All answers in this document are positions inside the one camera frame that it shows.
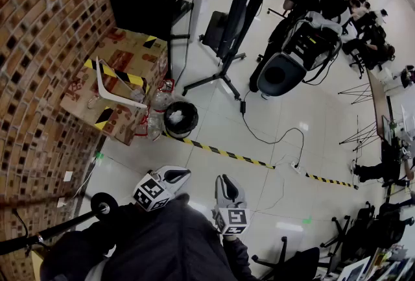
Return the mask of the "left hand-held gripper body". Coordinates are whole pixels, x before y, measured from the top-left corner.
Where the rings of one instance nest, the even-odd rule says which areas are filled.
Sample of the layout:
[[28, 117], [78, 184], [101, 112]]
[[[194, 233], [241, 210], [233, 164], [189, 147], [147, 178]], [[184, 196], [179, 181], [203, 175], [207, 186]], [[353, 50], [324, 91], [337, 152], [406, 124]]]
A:
[[173, 169], [150, 170], [138, 182], [132, 197], [146, 212], [162, 208], [175, 197], [175, 178]]

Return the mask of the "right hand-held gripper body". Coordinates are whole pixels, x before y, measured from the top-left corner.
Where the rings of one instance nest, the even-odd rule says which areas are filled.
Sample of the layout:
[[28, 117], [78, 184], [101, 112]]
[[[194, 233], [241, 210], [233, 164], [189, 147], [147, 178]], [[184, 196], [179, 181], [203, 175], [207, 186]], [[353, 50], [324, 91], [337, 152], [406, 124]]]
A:
[[250, 226], [250, 210], [246, 201], [218, 200], [213, 220], [222, 235], [240, 235]]

